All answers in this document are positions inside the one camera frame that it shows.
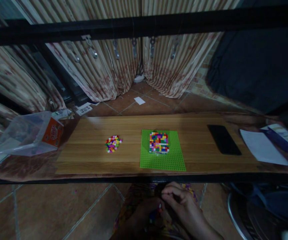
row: smartphone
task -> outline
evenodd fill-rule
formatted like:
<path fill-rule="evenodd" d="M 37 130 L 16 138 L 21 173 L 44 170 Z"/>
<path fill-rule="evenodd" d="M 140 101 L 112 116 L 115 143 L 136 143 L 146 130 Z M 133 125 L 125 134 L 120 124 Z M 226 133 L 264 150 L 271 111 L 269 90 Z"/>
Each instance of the smartphone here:
<path fill-rule="evenodd" d="M 217 148 L 222 154 L 242 155 L 241 151 L 238 149 L 236 143 L 234 142 L 225 126 L 207 125 L 207 127 L 213 136 Z"/>

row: person's hand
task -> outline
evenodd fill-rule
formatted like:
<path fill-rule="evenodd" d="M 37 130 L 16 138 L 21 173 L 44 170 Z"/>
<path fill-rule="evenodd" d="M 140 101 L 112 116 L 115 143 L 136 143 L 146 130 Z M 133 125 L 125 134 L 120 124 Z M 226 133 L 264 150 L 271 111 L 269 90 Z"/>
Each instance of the person's hand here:
<path fill-rule="evenodd" d="M 178 183 L 167 184 L 162 190 L 162 199 L 171 206 L 192 237 L 200 240 L 223 239 L 208 224 L 191 193 Z"/>
<path fill-rule="evenodd" d="M 161 206 L 162 210 L 165 209 L 164 202 L 157 197 L 148 198 L 137 206 L 133 215 L 128 219 L 128 223 L 132 225 L 135 234 L 144 231 L 149 223 L 150 213 L 156 210 L 159 206 Z"/>

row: clear plastic container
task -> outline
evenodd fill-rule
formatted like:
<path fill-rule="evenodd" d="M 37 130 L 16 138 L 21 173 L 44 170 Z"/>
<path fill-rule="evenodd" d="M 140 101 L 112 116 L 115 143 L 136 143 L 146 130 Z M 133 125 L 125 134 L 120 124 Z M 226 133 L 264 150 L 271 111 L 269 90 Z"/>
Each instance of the clear plastic container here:
<path fill-rule="evenodd" d="M 56 150 L 63 124 L 51 115 L 46 111 L 15 117 L 0 138 L 0 154 L 33 156 Z"/>

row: wooden table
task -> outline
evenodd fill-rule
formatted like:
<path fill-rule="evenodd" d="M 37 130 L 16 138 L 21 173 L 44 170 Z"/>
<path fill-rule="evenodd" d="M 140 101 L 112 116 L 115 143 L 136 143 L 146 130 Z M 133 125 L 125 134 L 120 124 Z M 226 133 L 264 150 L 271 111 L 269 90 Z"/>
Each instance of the wooden table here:
<path fill-rule="evenodd" d="M 221 154 L 207 124 L 224 125 L 242 155 Z M 258 161 L 220 114 L 177 114 L 83 118 L 57 160 L 56 174 L 176 173 L 139 167 L 142 129 L 177 131 L 186 173 L 259 172 Z M 112 135 L 123 143 L 107 153 L 105 142 Z"/>

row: green baseplate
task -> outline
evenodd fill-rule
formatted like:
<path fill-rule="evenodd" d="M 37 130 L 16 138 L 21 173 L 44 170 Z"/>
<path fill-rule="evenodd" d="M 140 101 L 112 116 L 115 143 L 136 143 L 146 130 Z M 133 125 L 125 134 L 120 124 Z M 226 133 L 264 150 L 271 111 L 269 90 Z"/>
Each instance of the green baseplate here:
<path fill-rule="evenodd" d="M 169 153 L 159 154 L 149 152 L 151 132 L 163 132 L 168 135 Z M 186 172 L 177 131 L 142 130 L 140 168 Z"/>

